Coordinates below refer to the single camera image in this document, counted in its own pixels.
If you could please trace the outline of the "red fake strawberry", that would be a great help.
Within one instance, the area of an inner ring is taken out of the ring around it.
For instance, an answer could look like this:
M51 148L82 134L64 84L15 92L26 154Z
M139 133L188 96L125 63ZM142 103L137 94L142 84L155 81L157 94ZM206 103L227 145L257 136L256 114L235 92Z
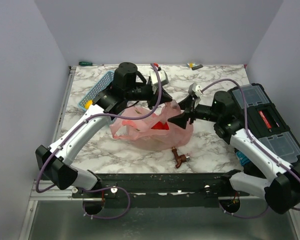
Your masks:
M164 131L168 131L169 125L167 122L157 122L154 126L151 127L152 130L164 130Z

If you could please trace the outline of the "pink plastic bag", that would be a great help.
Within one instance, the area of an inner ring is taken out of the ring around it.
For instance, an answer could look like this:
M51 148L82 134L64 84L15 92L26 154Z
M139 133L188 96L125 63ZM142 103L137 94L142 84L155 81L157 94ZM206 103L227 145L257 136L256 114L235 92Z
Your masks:
M147 151L163 151L186 145L194 131L192 125L186 129L168 122L168 119L181 114L182 111L175 100L166 102L160 114L152 113L150 116L139 119L117 118L109 126L112 137L130 142L135 147ZM167 122L169 130L154 130L157 122Z

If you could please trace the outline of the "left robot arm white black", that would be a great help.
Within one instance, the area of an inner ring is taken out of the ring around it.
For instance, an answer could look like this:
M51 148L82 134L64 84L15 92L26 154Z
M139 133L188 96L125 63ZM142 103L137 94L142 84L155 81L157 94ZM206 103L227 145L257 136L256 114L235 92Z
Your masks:
M40 145L36 149L39 167L35 184L37 193L44 193L52 187L60 190L75 187L91 198L100 194L98 176L91 170L73 167L73 161L86 143L113 119L137 121L151 115L121 115L129 101L146 101L153 112L159 105L172 101L172 97L163 89L165 83L160 77L160 66L151 63L151 67L155 77L145 79L134 63L120 63L113 73L112 81L95 95L91 105L72 128L50 146ZM40 189L42 177L48 178L52 186Z

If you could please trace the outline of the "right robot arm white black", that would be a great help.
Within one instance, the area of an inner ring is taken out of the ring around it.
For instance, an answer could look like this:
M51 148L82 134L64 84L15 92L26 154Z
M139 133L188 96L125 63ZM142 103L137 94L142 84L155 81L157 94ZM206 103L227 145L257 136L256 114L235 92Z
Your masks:
M248 175L239 170L226 173L220 191L231 196L245 192L266 201L278 214L284 214L300 203L300 167L283 160L247 129L247 122L239 118L240 111L231 94L218 91L212 105L202 105L198 97L189 94L179 103L182 113L168 122L183 129L200 119L214 123L215 133L228 145L242 152L263 173L264 177Z

